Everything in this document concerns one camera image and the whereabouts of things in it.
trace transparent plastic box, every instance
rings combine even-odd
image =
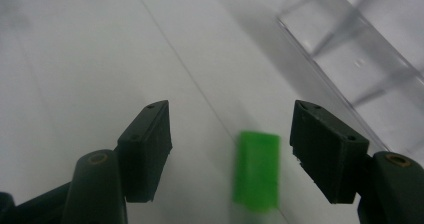
[[[304,0],[283,11],[279,21],[376,150],[398,152],[424,165],[423,70],[370,24],[359,5]]]

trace screw hole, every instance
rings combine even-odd
[[[391,161],[392,163],[401,166],[401,167],[407,167],[411,165],[411,162],[402,156],[395,155],[395,154],[387,154],[386,158]]]
[[[107,155],[105,153],[97,153],[88,158],[88,162],[91,165],[97,165],[103,163],[107,160]]]

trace clear acrylic container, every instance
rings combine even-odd
[[[347,0],[304,0],[283,30],[344,101],[376,150],[424,165],[424,77]]]

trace green block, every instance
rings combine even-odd
[[[244,131],[237,147],[233,201],[255,212],[278,208],[277,135]]]

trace white table surface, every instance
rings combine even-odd
[[[280,33],[286,0],[0,0],[0,191],[20,204],[113,149],[146,105],[170,102],[174,149],[130,223],[237,223],[241,130],[281,136],[278,223],[358,223],[292,155],[293,104],[349,114]]]

